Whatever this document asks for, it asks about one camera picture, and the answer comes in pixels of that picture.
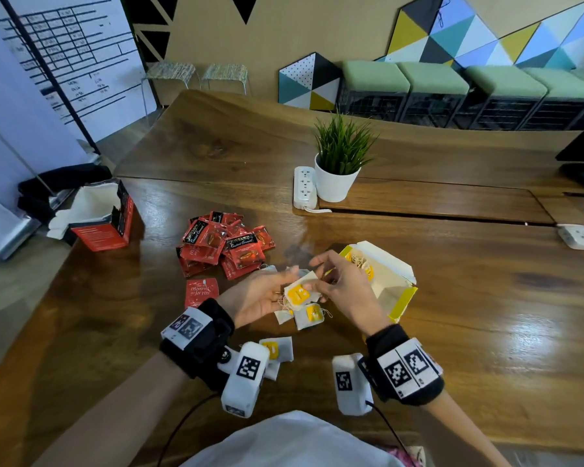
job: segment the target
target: white power strip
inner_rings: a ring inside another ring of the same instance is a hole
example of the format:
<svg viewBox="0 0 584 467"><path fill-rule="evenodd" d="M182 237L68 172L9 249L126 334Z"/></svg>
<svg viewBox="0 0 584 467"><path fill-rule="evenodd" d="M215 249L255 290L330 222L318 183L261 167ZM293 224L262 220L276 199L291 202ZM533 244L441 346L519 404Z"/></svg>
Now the white power strip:
<svg viewBox="0 0 584 467"><path fill-rule="evenodd" d="M331 210L316 210L318 194L314 181L314 169L312 167L296 167L294 169L294 198L295 208L310 213L330 213Z"/></svg>
<svg viewBox="0 0 584 467"><path fill-rule="evenodd" d="M584 250L584 226L559 224L558 234L571 249Z"/></svg>

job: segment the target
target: wrist strap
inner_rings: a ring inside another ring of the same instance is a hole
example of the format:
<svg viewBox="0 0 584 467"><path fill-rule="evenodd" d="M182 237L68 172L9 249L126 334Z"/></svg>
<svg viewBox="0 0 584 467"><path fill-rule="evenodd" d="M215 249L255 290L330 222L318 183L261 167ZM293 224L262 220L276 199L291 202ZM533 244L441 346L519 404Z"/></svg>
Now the wrist strap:
<svg viewBox="0 0 584 467"><path fill-rule="evenodd" d="M199 377L210 390L221 393L228 374L217 368L234 322L215 299L189 307L162 331L160 350L190 378Z"/></svg>
<svg viewBox="0 0 584 467"><path fill-rule="evenodd" d="M359 360L358 367L381 400L421 406L443 391L443 369L399 324L379 331L366 343L369 355Z"/></svg>

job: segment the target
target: hand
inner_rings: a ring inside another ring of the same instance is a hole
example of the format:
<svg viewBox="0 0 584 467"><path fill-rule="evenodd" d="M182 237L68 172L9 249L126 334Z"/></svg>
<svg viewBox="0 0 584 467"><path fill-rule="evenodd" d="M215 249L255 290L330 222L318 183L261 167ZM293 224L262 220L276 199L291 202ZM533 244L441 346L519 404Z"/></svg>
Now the hand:
<svg viewBox="0 0 584 467"><path fill-rule="evenodd" d="M257 321L281 306L281 289L298 280L298 266L285 272L258 270L248 278L223 292L217 302L234 320L236 328Z"/></svg>
<svg viewBox="0 0 584 467"><path fill-rule="evenodd" d="M366 336L372 336L393 324L374 296L366 273L355 264L329 250L310 260L310 265L318 266L316 275L324 280L309 281L303 288L318 291L332 300Z"/></svg>

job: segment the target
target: right hand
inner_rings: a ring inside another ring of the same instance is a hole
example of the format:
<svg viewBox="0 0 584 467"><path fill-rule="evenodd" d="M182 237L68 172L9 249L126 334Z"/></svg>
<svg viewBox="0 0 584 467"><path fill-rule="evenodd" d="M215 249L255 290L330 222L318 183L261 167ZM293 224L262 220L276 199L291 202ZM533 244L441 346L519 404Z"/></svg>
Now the right hand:
<svg viewBox="0 0 584 467"><path fill-rule="evenodd" d="M339 310L366 336L372 336L393 324L374 296L366 273L334 250L310 260L318 266L319 279L303 284L308 291L317 291L335 303Z"/></svg>

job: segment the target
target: potted plant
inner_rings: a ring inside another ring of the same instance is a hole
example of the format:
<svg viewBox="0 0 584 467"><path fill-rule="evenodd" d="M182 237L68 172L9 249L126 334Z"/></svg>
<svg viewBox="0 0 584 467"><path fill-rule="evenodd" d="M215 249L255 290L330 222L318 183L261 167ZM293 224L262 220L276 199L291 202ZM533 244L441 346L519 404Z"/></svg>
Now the potted plant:
<svg viewBox="0 0 584 467"><path fill-rule="evenodd" d="M323 200L341 202L357 178L361 167L372 159L367 151L378 136L374 136L368 124L344 122L342 114L335 114L326 125L316 123L318 153L314 159L316 191Z"/></svg>

